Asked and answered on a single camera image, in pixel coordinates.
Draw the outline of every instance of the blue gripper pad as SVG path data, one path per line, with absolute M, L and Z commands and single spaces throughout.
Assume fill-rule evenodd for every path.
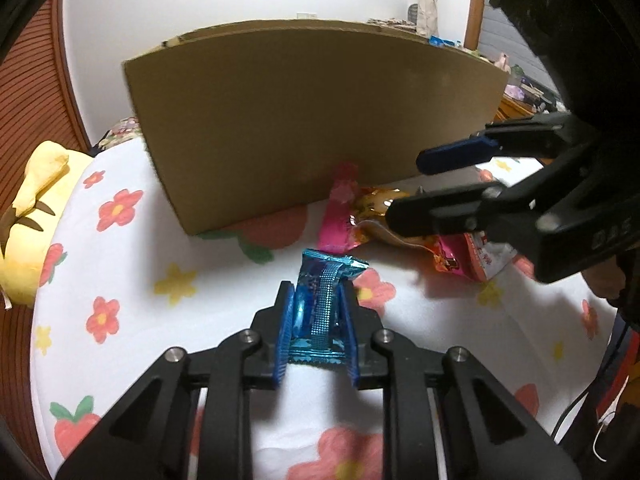
M 340 332 L 344 343 L 344 364 L 351 378 L 351 384 L 357 386 L 360 379 L 358 340 L 356 339 L 356 331 L 353 326 L 353 320 L 351 319 L 351 312 L 342 282 L 338 285 L 338 298 L 340 301 L 338 324 L 340 325 Z
M 489 162 L 496 155 L 500 155 L 500 143 L 479 136 L 422 150 L 415 159 L 415 165 L 420 173 L 435 175 Z
M 293 300 L 295 297 L 295 289 L 289 283 L 287 289 L 287 300 L 282 311 L 282 320 L 280 321 L 280 331 L 278 332 L 278 340 L 275 349 L 275 367 L 273 369 L 273 384 L 278 387 L 284 377 L 284 372 L 289 362 L 289 345 L 291 343 L 291 330 L 293 329 Z
M 294 295 L 290 363 L 344 364 L 340 280 L 353 279 L 369 264 L 353 256 L 307 249 Z

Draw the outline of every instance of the cardboard box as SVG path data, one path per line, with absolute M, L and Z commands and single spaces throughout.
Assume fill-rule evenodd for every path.
M 124 63 L 164 190 L 187 234 L 417 173 L 420 150 L 482 129 L 508 74 L 413 34 L 319 20 L 196 30 Z

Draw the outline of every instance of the red flower print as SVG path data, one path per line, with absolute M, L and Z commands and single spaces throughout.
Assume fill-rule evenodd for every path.
M 40 274 L 40 286 L 43 286 L 45 283 L 52 282 L 56 266 L 64 262 L 65 258 L 65 248 L 62 244 L 52 244 L 47 251 L 47 255 L 44 257 L 42 273 Z
M 540 400 L 538 399 L 538 389 L 533 383 L 525 384 L 513 394 L 516 400 L 522 404 L 534 418 L 538 416 Z
M 94 313 L 86 320 L 86 331 L 94 335 L 95 342 L 104 343 L 107 334 L 118 333 L 120 324 L 116 317 L 120 310 L 118 300 L 105 301 L 98 296 L 94 300 Z
M 513 259 L 513 265 L 518 269 L 521 273 L 523 273 L 527 278 L 531 278 L 532 280 L 536 280 L 534 275 L 533 264 L 527 260 L 521 254 L 516 254 Z
M 190 452 L 193 456 L 198 456 L 200 450 L 200 431 L 202 430 L 202 415 L 204 408 L 198 408 L 196 420 L 193 423 L 193 435 L 191 436 Z
M 480 170 L 478 173 L 478 178 L 480 182 L 493 182 L 494 176 L 489 170 Z
M 93 184 L 98 184 L 102 180 L 104 171 L 95 171 L 82 181 L 85 189 L 89 189 Z
M 82 399 L 73 415 L 57 402 L 50 404 L 49 411 L 56 418 L 53 435 L 62 458 L 68 458 L 84 437 L 100 422 L 100 417 L 93 413 L 93 410 L 94 398 L 92 396 L 86 396 Z
M 587 331 L 587 337 L 593 339 L 600 333 L 598 313 L 587 300 L 582 300 L 582 325 Z
M 107 202 L 100 206 L 98 210 L 100 221 L 96 229 L 101 232 L 113 224 L 118 224 L 122 227 L 131 222 L 136 215 L 136 210 L 133 206 L 142 198 L 142 194 L 140 190 L 130 193 L 128 189 L 117 192 L 112 202 Z
M 372 308 L 380 316 L 385 313 L 385 303 L 396 296 L 396 288 L 391 283 L 381 282 L 378 272 L 371 267 L 353 280 L 358 292 L 360 306 Z
M 286 480 L 380 480 L 382 435 L 346 428 L 326 430 L 318 441 L 315 462 L 289 468 Z

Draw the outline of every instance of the floral bedsheet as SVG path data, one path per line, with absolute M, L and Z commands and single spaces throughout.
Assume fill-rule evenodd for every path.
M 519 164 L 485 169 L 517 178 Z M 216 346 L 273 304 L 317 243 L 325 205 L 189 237 L 141 139 L 98 155 L 58 225 L 34 310 L 31 389 L 50 473 L 166 348 Z M 354 254 L 371 264 L 355 281 L 363 306 L 419 346 L 469 348 L 547 431 L 596 373 L 614 311 L 579 275 L 541 285 L 510 264 L 475 283 L 416 251 L 370 243 Z M 381 392 L 354 391 L 345 374 L 290 365 L 278 392 L 252 393 L 255 478 L 379 479 L 382 410 Z M 198 439 L 196 427 L 193 463 Z

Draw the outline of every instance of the pink item on shelf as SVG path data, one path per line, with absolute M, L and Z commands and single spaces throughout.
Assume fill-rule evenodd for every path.
M 516 85 L 505 86 L 504 93 L 507 94 L 511 99 L 516 99 L 516 101 L 524 101 L 524 92 L 522 91 L 522 88 Z
M 507 56 L 504 52 L 500 53 L 500 57 L 498 58 L 498 61 L 494 63 L 494 66 L 497 66 L 505 72 L 511 73 L 511 67 L 509 66 L 509 56 Z
M 351 224 L 353 202 L 360 193 L 358 167 L 344 162 L 335 171 L 334 186 L 322 218 L 318 249 L 331 254 L 345 254 L 360 242 L 354 238 Z

